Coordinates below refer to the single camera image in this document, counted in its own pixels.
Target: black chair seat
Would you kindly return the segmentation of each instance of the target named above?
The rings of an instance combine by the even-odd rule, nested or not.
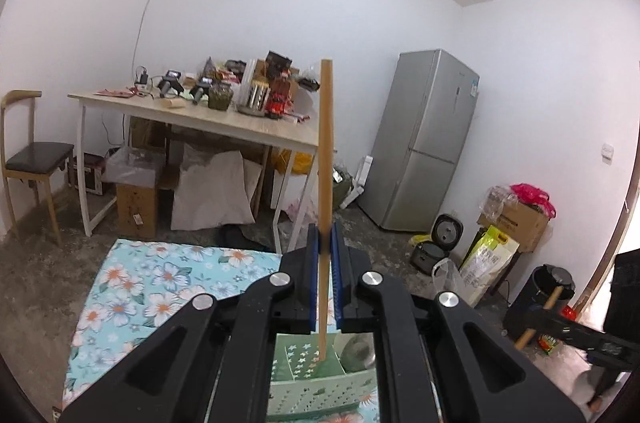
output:
[[[33,142],[23,148],[6,162],[8,170],[29,172],[31,174],[48,174],[73,152],[70,143]]]

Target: chair backrest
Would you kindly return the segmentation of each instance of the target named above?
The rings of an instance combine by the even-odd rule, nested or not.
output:
[[[4,164],[6,163],[4,154],[4,111],[15,102],[31,99],[29,106],[29,143],[32,143],[35,127],[36,98],[40,98],[41,96],[42,91],[13,90],[2,97],[2,102],[0,102],[0,163],[2,164],[3,170]]]

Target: jar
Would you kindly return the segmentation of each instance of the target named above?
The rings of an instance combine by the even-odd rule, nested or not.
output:
[[[209,89],[209,109],[228,110],[233,96],[231,83],[214,80]]]

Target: wooden tabletop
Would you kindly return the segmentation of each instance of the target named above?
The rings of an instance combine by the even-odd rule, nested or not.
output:
[[[292,124],[284,120],[247,116],[231,108],[228,111],[217,111],[209,109],[202,102],[195,106],[186,101],[183,108],[169,109],[158,98],[153,99],[151,96],[114,98],[95,95],[93,92],[70,93],[68,96],[80,100],[85,106],[117,110],[130,116],[215,132],[249,142],[281,146],[296,152],[314,154],[318,148],[318,130],[312,124]]]

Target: wooden stick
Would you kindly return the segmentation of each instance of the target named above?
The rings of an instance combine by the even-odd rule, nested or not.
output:
[[[562,293],[562,289],[563,289],[562,286],[556,286],[551,296],[548,299],[546,299],[545,305],[542,308],[549,311],[554,305],[556,305],[556,301],[558,301],[558,298]],[[532,339],[533,335],[535,334],[536,334],[535,329],[527,329],[516,342],[516,345],[515,345],[516,349],[519,351],[523,350],[525,346],[529,343],[529,340]]]
[[[318,145],[318,332],[320,361],[326,358],[326,319],[329,311],[329,264],[334,169],[334,63],[320,64],[320,125]]]

